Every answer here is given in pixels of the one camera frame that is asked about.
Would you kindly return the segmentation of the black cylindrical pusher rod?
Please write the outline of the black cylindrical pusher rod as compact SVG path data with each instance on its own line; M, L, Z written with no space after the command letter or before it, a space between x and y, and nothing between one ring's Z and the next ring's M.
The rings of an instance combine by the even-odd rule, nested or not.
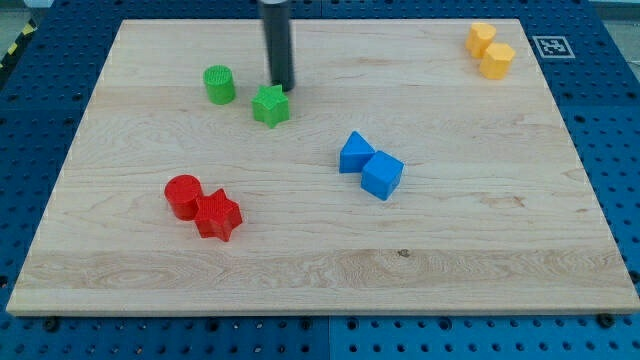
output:
M290 26L290 0L258 0L263 21L270 79L284 92L295 87L294 57Z

